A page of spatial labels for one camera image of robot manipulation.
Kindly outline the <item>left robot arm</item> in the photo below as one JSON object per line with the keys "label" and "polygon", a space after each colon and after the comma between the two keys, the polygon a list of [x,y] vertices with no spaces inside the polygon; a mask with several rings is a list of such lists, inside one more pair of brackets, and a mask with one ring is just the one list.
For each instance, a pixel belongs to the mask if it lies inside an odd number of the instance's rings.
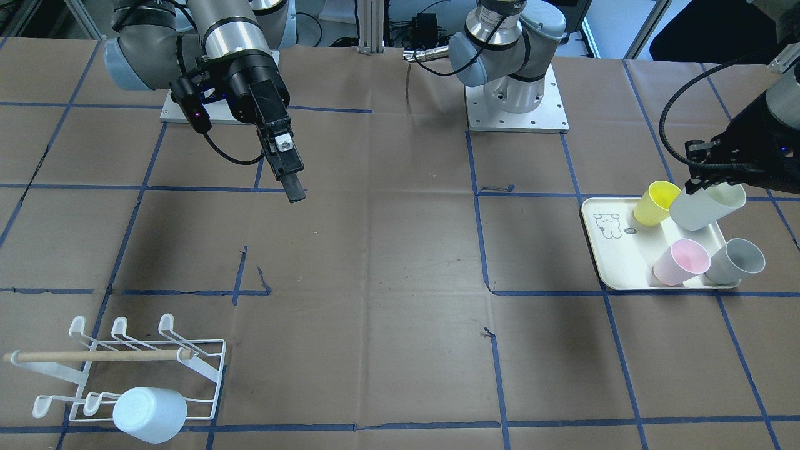
{"label": "left robot arm", "polygon": [[[672,157],[689,166],[690,194],[720,183],[798,193],[798,60],[782,77],[752,100],[710,141],[688,141],[685,154],[666,136],[666,119],[692,85],[738,63],[775,59],[798,48],[798,2],[754,1],[757,11],[774,22],[776,40],[738,54],[689,80],[668,100],[658,119],[658,134]],[[487,86],[509,79],[539,86],[562,40],[566,21],[543,1],[479,1],[463,32],[449,40],[453,72],[466,86]]]}

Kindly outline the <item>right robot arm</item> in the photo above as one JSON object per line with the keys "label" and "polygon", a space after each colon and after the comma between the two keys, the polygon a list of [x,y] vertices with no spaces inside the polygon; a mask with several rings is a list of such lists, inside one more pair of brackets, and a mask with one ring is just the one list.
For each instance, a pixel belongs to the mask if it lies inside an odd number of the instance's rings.
{"label": "right robot arm", "polygon": [[223,101],[232,117],[255,126],[262,149],[237,165],[266,161],[289,202],[305,199],[291,128],[289,89],[274,57],[296,42],[292,1],[115,1],[104,63],[122,89],[169,89],[189,125],[209,145],[206,106]]}

